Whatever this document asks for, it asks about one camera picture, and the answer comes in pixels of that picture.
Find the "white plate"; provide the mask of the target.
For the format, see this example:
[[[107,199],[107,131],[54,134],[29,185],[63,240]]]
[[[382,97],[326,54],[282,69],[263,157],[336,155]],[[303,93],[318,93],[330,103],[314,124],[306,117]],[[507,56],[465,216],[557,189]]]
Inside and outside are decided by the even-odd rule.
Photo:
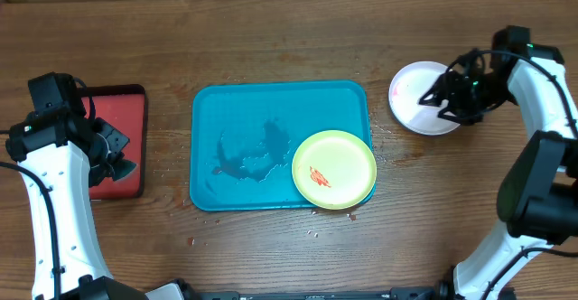
[[[418,103],[446,68],[446,65],[435,61],[417,61],[406,65],[394,76],[389,87],[388,102],[402,126],[425,136],[445,135],[460,126],[438,118],[441,107]]]

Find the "dark green bow-shaped sponge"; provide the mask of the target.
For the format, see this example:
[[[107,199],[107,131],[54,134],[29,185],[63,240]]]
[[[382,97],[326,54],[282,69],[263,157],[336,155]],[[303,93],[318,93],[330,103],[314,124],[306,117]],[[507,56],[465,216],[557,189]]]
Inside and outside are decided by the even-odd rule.
[[[111,178],[116,182],[124,179],[134,171],[136,164],[126,159],[119,159],[112,165]]]

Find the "yellow plate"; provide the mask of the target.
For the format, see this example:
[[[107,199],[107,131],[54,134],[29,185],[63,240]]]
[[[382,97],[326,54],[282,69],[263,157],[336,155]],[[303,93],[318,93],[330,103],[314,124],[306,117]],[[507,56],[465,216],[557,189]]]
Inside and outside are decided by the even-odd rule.
[[[297,191],[311,204],[344,210],[362,203],[377,180],[377,162],[359,137],[326,130],[306,138],[292,161]]]

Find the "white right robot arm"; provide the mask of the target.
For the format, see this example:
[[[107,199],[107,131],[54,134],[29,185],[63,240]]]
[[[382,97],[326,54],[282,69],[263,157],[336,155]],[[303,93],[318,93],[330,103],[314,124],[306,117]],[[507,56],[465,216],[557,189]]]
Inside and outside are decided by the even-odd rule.
[[[577,185],[555,180],[559,172],[577,177],[577,107],[558,48],[534,44],[528,28],[509,25],[490,49],[459,56],[418,100],[463,126],[505,102],[519,107],[527,144],[499,187],[497,223],[438,283],[437,299],[512,299],[505,285],[533,258],[577,256],[559,250],[577,235]]]

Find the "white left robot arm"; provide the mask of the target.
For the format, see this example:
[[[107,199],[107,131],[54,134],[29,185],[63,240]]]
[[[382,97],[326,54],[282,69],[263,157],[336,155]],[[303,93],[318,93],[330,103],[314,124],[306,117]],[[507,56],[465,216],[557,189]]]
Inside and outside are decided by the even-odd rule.
[[[126,136],[106,121],[11,127],[8,168],[20,173],[33,224],[34,299],[145,299],[116,281],[102,255],[89,199],[90,187],[133,168],[124,160]]]

